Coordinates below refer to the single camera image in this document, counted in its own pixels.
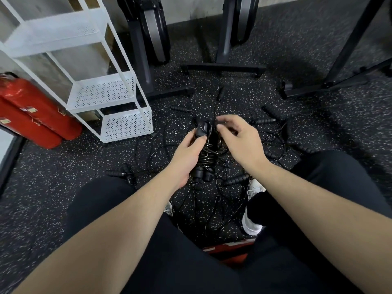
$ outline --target white shoe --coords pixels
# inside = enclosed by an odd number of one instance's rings
[[[249,183],[248,187],[248,200],[250,200],[254,195],[260,192],[265,192],[266,189],[262,186],[261,183],[259,183],[256,179],[252,179],[251,182]],[[255,224],[248,218],[248,210],[245,208],[245,213],[242,216],[242,227],[244,231],[252,236],[256,236],[260,233],[262,230],[263,226],[260,224]]]
[[[166,204],[164,212],[166,212],[169,216],[173,216],[173,205],[170,203],[170,201]]]

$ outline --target fire extinguisher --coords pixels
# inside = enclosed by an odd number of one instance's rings
[[[0,94],[7,101],[52,129],[64,139],[72,140],[81,134],[81,124],[75,118],[61,112],[60,108],[51,99],[47,98],[28,80],[18,78],[11,72],[6,72],[3,74],[2,85],[3,88]]]
[[[49,128],[0,97],[0,123],[44,148],[58,146],[62,139]]]

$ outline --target person's right hand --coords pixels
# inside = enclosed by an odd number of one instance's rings
[[[256,128],[234,114],[218,116],[216,119],[226,122],[225,125],[218,124],[216,129],[226,142],[233,158],[247,172],[251,173],[255,168],[269,163]],[[237,131],[237,136],[230,132],[228,128]]]

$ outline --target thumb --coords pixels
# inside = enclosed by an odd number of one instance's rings
[[[223,140],[228,146],[230,146],[230,144],[234,142],[235,138],[237,138],[229,131],[228,128],[226,128],[226,126],[223,126],[222,124],[218,124],[216,129],[222,135]]]
[[[195,151],[197,154],[199,154],[202,148],[204,147],[206,141],[207,141],[207,136],[198,137],[189,148],[191,148],[192,151]]]

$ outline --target perforated shelf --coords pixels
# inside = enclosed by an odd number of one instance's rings
[[[153,133],[151,108],[142,108],[148,123],[138,109],[108,114],[102,120],[101,141],[111,142]]]
[[[86,11],[31,19],[20,24],[5,42],[7,54],[18,58],[100,42],[105,35],[107,16],[101,8],[89,12],[98,29],[94,29]]]
[[[67,110],[72,113],[79,113],[134,101],[134,75],[133,71],[124,72],[132,94],[129,94],[118,74],[77,81],[71,89]]]

